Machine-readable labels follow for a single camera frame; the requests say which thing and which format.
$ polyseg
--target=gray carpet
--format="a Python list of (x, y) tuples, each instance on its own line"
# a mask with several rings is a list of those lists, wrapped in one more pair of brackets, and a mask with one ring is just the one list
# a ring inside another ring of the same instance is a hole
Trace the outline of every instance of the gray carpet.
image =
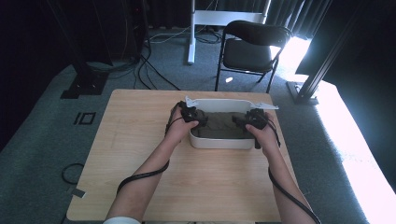
[[(197, 42), (195, 64), (187, 65), (188, 44), (185, 38), (152, 44), (149, 61), (183, 91), (213, 91), (219, 44)], [(294, 74), (297, 64), (280, 63), (270, 93), (280, 107), (276, 113), (299, 186), (322, 223), (366, 223), (315, 108), (295, 105), (290, 97), (284, 78)], [(149, 83), (145, 69), (142, 78)], [(151, 69), (148, 73), (159, 90), (174, 90)], [(134, 72), (120, 72), (110, 75), (100, 96), (61, 100), (75, 75), (69, 66), (52, 80), (1, 152), (0, 223), (77, 223), (63, 220), (72, 198), (67, 193), (72, 185), (61, 178), (63, 168), (85, 162), (113, 90), (145, 89), (139, 80), (135, 83)], [(265, 92), (268, 77), (261, 84), (256, 80), (233, 75), (233, 81), (221, 83), (219, 90)], [(91, 125), (75, 124), (78, 113), (93, 112)], [(78, 180), (79, 174), (80, 169), (74, 167), (66, 175)]]

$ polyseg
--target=chair seat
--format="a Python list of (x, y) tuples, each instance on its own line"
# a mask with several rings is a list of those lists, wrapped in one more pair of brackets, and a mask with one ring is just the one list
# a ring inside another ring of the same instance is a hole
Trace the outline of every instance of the chair seat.
[(268, 72), (273, 69), (271, 60), (271, 50), (268, 46), (252, 45), (240, 39), (226, 40), (223, 57), (225, 67), (251, 72)]

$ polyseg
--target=white sleeve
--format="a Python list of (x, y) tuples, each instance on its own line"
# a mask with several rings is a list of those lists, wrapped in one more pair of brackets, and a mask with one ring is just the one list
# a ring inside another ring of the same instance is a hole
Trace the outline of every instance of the white sleeve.
[(140, 224), (140, 222), (131, 217), (112, 217), (103, 224)]

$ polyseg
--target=hand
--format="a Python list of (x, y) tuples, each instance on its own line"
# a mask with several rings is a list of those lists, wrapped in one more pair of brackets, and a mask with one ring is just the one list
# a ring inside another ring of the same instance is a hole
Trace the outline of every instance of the hand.
[(181, 117), (181, 107), (177, 107), (176, 111), (170, 122), (172, 125), (169, 127), (168, 133), (165, 138), (170, 138), (170, 140), (179, 143), (189, 132), (189, 130), (198, 125), (198, 121), (185, 122)]
[[(274, 121), (274, 117), (271, 114), (265, 112), (265, 116), (267, 116), (269, 120)], [(274, 150), (279, 150), (276, 141), (276, 135), (269, 127), (269, 124), (265, 125), (262, 130), (257, 129), (250, 124), (247, 124), (246, 128), (256, 137), (257, 141), (259, 141), (260, 145), (262, 146), (262, 152), (266, 157), (268, 157), (268, 153), (271, 153)]]

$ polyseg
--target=wooden table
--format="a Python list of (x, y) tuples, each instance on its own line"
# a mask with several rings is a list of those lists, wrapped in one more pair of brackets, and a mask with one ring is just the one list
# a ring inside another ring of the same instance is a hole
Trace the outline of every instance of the wooden table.
[[(86, 195), (73, 196), (69, 219), (105, 219), (119, 183), (161, 142), (171, 108), (186, 95), (272, 103), (264, 93), (115, 90), (78, 182)], [(268, 112), (275, 117), (280, 150), (294, 176), (276, 113)], [(172, 155), (145, 220), (279, 221), (267, 167), (261, 150), (194, 148), (187, 136)]]

